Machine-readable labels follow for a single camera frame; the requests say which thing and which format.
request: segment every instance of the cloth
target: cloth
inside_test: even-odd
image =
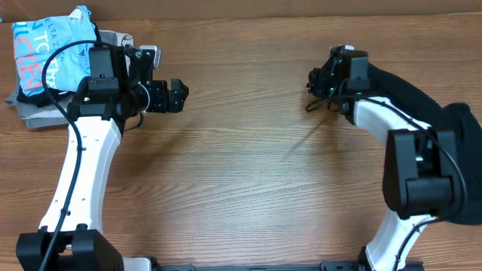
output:
[[[468,206],[449,221],[455,224],[482,224],[482,128],[470,107],[465,103],[456,103],[442,108],[414,85],[371,64],[368,76],[371,91],[384,93],[403,112],[435,129],[448,128],[455,132],[457,164],[467,184]]]
[[[113,31],[100,31],[100,38],[104,42],[116,44],[117,46],[134,45],[134,39],[131,35],[126,33],[117,33]],[[126,57],[127,66],[129,66],[130,59]],[[18,102],[17,95],[20,92],[20,78],[17,76],[17,85],[12,94],[7,98],[5,103],[10,106],[17,107],[17,113],[21,120],[24,120],[28,129],[36,129],[46,126],[55,126],[67,124],[67,120],[60,114],[57,108],[53,105],[46,105],[39,108],[36,105]],[[72,95],[59,101],[59,104],[66,110],[67,105],[71,102]]]
[[[56,49],[74,41],[97,40],[96,26],[85,6],[68,16],[20,22],[12,25],[14,55],[24,102],[38,104],[33,96],[44,92],[41,71]],[[82,78],[90,75],[88,51],[93,44],[79,44],[60,53],[49,65],[47,84],[62,91],[76,91]]]

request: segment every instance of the blue fabric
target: blue fabric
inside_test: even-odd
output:
[[[15,63],[23,93],[26,96],[42,93],[41,71],[47,58],[56,49],[74,41],[96,40],[94,29],[90,11],[85,6],[77,6],[69,16],[14,23]],[[47,70],[48,86],[76,91],[82,78],[90,75],[88,52],[92,46],[79,44],[59,54]]]

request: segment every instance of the wall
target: wall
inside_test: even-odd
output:
[[[6,21],[69,14],[87,5],[94,20],[305,17],[481,12],[482,0],[0,0]]]

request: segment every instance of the wooden table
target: wooden table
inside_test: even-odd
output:
[[[105,194],[105,235],[124,256],[197,266],[355,260],[384,216],[384,147],[328,111],[307,114],[308,72],[353,44],[371,62],[482,120],[482,15],[99,22],[163,50],[156,79],[181,78],[180,114],[126,132]],[[11,25],[0,24],[0,97],[14,88]],[[19,270],[67,130],[28,131],[0,106],[0,269]],[[428,270],[475,270],[482,228],[430,226],[410,253]]]

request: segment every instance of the black mounting base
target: black mounting base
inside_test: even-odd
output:
[[[155,271],[370,271],[358,261],[326,261],[320,264],[266,265],[266,266],[214,266],[194,267],[156,266]],[[407,263],[401,271],[425,271],[422,263]]]

